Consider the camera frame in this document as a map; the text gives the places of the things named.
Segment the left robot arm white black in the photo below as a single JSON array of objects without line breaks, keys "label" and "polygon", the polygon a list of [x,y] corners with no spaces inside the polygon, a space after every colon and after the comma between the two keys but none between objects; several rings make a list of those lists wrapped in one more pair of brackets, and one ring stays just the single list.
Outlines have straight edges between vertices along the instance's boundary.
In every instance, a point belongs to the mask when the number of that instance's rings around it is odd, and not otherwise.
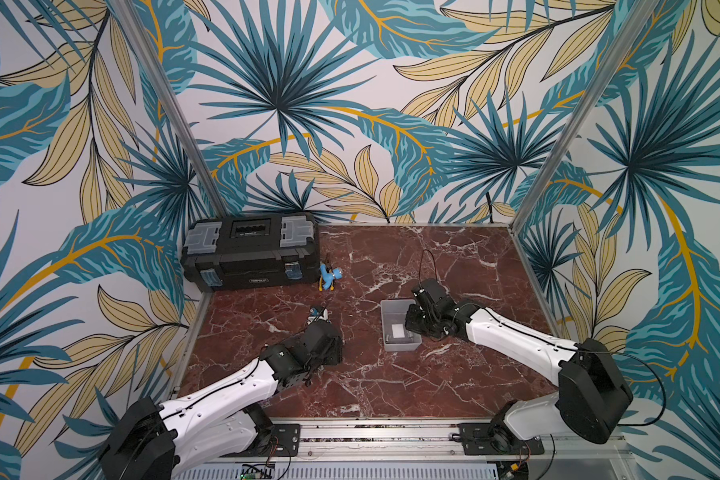
[{"label": "left robot arm white black", "polygon": [[98,453],[105,478],[172,479],[221,456],[266,447],[273,425],[261,402],[340,364],[342,348],[339,330],[315,320],[208,387],[162,403],[135,402]]}]

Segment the translucent plastic storage box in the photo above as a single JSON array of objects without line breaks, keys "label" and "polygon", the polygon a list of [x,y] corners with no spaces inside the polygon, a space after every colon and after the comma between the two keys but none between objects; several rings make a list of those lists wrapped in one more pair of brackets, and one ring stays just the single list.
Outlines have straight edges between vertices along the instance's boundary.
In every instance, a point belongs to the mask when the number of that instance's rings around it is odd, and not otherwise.
[{"label": "translucent plastic storage box", "polygon": [[406,314],[410,306],[415,306],[413,299],[391,299],[380,302],[385,351],[414,351],[422,344],[421,336],[405,327]]}]

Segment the black plastic toolbox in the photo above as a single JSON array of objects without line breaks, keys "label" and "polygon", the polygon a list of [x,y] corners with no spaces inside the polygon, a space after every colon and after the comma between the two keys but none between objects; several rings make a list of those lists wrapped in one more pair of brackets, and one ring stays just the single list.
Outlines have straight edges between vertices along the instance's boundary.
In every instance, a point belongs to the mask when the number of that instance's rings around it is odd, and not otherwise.
[{"label": "black plastic toolbox", "polygon": [[198,221],[185,238],[181,266],[203,292],[315,283],[318,226],[306,212]]}]

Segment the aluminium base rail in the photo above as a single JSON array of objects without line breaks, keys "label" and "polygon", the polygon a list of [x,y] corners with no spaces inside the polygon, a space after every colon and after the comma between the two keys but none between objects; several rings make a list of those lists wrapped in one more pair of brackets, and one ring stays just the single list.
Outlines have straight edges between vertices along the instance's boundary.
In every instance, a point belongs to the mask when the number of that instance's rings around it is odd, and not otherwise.
[{"label": "aluminium base rail", "polygon": [[572,434],[500,454],[460,433],[458,418],[280,418],[291,436],[273,458],[226,457],[186,479],[638,479],[621,436],[604,445]]}]

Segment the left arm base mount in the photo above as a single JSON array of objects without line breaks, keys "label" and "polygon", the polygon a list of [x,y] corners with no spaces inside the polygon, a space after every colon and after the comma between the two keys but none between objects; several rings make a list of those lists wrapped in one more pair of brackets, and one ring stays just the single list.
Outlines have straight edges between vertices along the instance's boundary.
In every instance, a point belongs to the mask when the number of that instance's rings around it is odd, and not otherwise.
[{"label": "left arm base mount", "polygon": [[255,403],[240,411],[253,424],[255,436],[246,449],[228,457],[289,457],[299,452],[302,426],[298,423],[273,423],[263,408]]}]

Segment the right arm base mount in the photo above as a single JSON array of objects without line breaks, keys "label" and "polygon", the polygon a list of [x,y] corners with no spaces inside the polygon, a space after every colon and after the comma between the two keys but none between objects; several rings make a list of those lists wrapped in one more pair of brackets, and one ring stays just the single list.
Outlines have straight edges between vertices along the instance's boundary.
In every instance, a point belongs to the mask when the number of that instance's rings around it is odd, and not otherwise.
[{"label": "right arm base mount", "polygon": [[506,414],[514,402],[506,404],[490,422],[467,422],[457,425],[458,432],[449,439],[462,445],[467,456],[516,455],[521,460],[545,453],[538,438],[521,440],[505,424]]}]

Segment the blue toy figure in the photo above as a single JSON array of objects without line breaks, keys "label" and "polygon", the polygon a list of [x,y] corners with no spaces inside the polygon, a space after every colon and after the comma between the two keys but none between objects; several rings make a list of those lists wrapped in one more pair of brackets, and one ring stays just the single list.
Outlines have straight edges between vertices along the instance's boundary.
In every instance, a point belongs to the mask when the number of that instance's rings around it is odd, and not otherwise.
[{"label": "blue toy figure", "polygon": [[320,291],[333,291],[338,280],[343,278],[341,268],[333,268],[326,262],[320,264],[320,280],[318,287]]}]

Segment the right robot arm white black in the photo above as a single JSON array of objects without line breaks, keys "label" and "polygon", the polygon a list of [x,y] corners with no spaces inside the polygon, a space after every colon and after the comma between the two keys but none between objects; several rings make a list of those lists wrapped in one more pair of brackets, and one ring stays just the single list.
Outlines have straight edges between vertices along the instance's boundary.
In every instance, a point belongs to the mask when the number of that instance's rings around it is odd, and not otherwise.
[{"label": "right robot arm white black", "polygon": [[455,337],[495,350],[546,378],[557,391],[511,400],[487,427],[487,441],[509,453],[543,435],[575,434],[605,444],[633,401],[612,353],[600,342],[574,342],[510,320],[487,306],[455,301],[435,279],[413,288],[407,329],[431,339]]}]

